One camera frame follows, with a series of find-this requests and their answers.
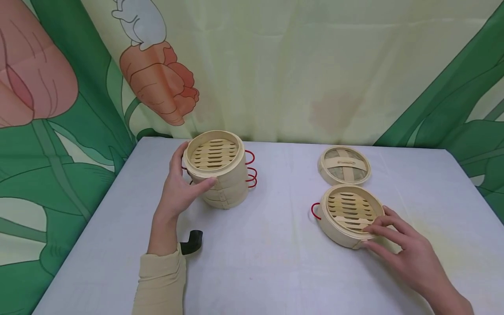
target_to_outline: bamboo steamer lid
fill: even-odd
[[[355,185],[332,186],[322,197],[317,213],[322,231],[337,244],[352,249],[375,238],[362,229],[384,215],[378,199]]]
[[[334,146],[320,156],[319,173],[329,185],[359,185],[371,176],[371,165],[357,150]]]
[[[203,133],[189,143],[183,160],[195,183],[217,178],[217,183],[202,196],[210,206],[230,209],[246,199],[245,147],[237,135],[219,130]]]

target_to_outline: forearm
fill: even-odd
[[[471,303],[451,284],[424,297],[436,315],[474,315]]]
[[[186,267],[176,225],[177,217],[154,215],[149,247],[140,258],[133,315],[182,315]]]
[[[174,253],[178,246],[177,220],[175,217],[164,217],[156,211],[152,219],[151,236],[147,254],[166,256]]]

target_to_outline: beige sleeve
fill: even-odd
[[[182,315],[185,258],[180,251],[168,256],[142,255],[133,315]]]

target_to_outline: white table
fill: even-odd
[[[34,314],[130,314],[139,257],[182,142],[143,138]],[[310,214],[329,188],[317,172],[326,145],[245,143],[259,183],[243,204],[181,216],[180,240],[204,232],[187,258],[185,314],[424,314],[425,302],[366,250],[338,246]],[[363,186],[428,237],[476,314],[504,309],[504,227],[444,150],[357,147]]]

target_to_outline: black clip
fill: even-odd
[[[189,255],[201,248],[203,244],[203,232],[199,230],[192,230],[189,234],[187,242],[180,242],[180,250],[182,255]]]

